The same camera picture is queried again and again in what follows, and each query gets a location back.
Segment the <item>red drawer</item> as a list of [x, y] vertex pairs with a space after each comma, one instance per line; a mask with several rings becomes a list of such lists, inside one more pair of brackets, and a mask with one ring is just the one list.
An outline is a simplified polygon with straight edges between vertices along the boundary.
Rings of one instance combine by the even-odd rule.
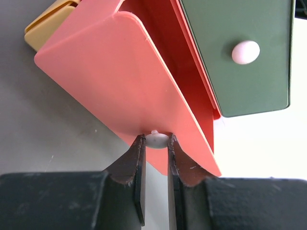
[[174, 134], [221, 175], [220, 111], [177, 0], [83, 0], [34, 61], [128, 145], [154, 130]]

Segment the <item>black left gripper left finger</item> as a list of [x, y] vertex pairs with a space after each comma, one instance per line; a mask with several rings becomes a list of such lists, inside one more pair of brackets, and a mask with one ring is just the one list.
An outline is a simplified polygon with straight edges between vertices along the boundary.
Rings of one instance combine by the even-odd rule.
[[103, 227], [145, 225], [146, 146], [138, 135], [130, 148], [105, 169]]

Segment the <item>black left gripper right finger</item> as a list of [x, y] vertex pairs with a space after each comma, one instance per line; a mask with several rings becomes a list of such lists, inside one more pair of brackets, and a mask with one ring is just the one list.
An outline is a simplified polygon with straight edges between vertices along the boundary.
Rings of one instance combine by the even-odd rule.
[[172, 134], [168, 150], [168, 211], [171, 230], [212, 230], [206, 179], [215, 176], [184, 152]]

